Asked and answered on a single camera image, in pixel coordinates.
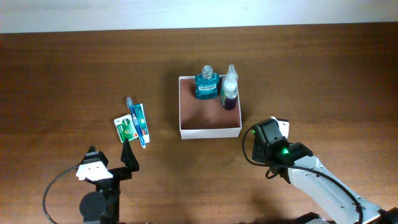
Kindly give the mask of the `white square cardboard box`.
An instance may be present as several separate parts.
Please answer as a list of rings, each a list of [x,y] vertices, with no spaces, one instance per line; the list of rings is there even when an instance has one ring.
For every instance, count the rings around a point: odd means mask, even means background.
[[[178,78],[179,130],[182,139],[236,138],[243,123],[240,102],[226,110],[220,97],[195,98],[195,77]]]

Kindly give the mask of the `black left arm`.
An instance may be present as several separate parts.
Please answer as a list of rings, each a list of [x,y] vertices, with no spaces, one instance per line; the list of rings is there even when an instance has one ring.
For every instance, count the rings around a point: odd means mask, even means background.
[[[80,202],[83,223],[117,224],[119,220],[120,182],[132,178],[139,171],[139,163],[128,139],[123,142],[121,153],[123,167],[108,169],[108,159],[101,151],[91,146],[78,164],[76,176],[95,185]]]

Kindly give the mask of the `blue toothbrush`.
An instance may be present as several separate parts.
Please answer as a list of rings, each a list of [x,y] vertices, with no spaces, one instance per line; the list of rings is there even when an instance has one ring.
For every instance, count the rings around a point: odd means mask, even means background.
[[[138,122],[138,119],[137,119],[135,111],[134,111],[132,99],[130,97],[126,98],[126,105],[131,111],[132,121],[133,121],[135,129],[139,135],[140,144],[145,149],[146,143],[145,143],[144,137],[142,135],[141,127],[139,126],[139,122]]]

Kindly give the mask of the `clear soap pump bottle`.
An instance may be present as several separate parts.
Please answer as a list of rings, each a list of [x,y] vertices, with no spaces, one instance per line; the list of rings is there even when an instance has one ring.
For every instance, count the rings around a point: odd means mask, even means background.
[[[238,99],[238,74],[234,65],[229,65],[227,74],[222,80],[220,101],[225,110],[233,110]]]

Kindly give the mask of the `green Dettol soap bar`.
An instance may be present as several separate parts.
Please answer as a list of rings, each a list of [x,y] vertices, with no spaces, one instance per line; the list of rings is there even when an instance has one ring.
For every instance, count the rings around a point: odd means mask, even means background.
[[[120,141],[123,143],[125,139],[133,141],[139,137],[135,125],[132,122],[132,116],[126,114],[122,117],[114,119]]]

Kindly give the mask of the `teal mouthwash bottle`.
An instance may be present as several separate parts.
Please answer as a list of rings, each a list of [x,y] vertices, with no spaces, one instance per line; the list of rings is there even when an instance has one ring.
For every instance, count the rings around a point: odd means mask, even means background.
[[[202,72],[195,76],[195,96],[199,100],[209,100],[218,96],[219,75],[212,66],[205,65]]]

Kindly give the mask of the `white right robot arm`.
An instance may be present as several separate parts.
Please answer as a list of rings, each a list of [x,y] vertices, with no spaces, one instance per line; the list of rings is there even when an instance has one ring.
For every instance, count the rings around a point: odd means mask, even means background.
[[[397,208],[384,210],[351,190],[300,142],[289,142],[289,121],[270,117],[252,125],[252,156],[266,178],[281,177],[311,197],[335,223],[397,223]]]

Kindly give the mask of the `teal toothpaste tube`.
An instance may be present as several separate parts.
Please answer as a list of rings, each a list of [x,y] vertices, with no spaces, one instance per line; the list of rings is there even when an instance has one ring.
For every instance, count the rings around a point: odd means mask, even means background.
[[[150,135],[147,127],[146,116],[144,112],[144,105],[142,103],[133,105],[134,112],[141,127],[141,132],[146,144],[150,143]]]

